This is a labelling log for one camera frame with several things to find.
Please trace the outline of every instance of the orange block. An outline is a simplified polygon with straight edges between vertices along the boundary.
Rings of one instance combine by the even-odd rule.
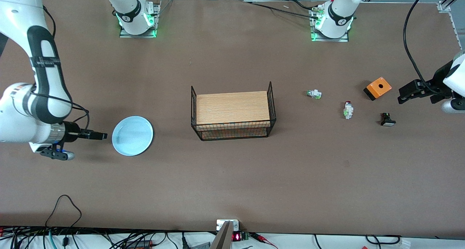
[[[383,77],[380,77],[365,87],[363,92],[373,101],[391,89],[391,85]]]

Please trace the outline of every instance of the black metal basket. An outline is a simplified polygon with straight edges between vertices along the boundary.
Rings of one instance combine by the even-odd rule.
[[[243,121],[232,123],[197,124],[197,94],[191,87],[191,126],[202,141],[241,138],[267,138],[276,123],[273,88],[271,82],[266,92],[269,120]]]

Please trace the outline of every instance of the light blue plate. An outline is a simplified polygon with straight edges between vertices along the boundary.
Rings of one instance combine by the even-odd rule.
[[[127,117],[113,130],[113,147],[121,155],[138,155],[144,152],[153,139],[153,128],[143,117]]]

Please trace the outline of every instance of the table surface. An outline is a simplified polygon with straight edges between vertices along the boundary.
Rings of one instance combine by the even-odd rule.
[[[110,137],[68,143],[76,159],[66,162],[2,143],[0,225],[43,225],[68,194],[83,212],[78,226],[213,230],[216,219],[239,219],[257,232],[464,236],[464,116],[427,98],[397,103],[397,89],[417,78],[402,44],[410,4],[361,4],[349,43],[312,42],[308,19],[240,1],[175,0],[156,39],[120,39],[107,0],[44,4],[68,90],[90,110],[90,129]],[[434,4],[417,6],[407,32],[425,78],[460,50]],[[12,41],[0,73],[1,89],[33,82]],[[378,77],[393,89],[371,101],[363,89]],[[191,86],[259,91],[269,81],[277,114],[269,138],[199,140]],[[305,96],[311,89],[322,98]],[[380,126],[382,112],[397,124]],[[131,115],[150,120],[155,139],[126,157],[111,133]],[[77,216],[62,201],[50,224]]]

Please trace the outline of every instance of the teal cable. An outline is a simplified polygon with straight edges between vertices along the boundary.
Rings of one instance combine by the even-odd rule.
[[[53,241],[52,238],[52,230],[48,230],[48,238],[50,238],[50,242],[52,243],[53,249],[57,249],[57,246],[55,245],[55,242]]]

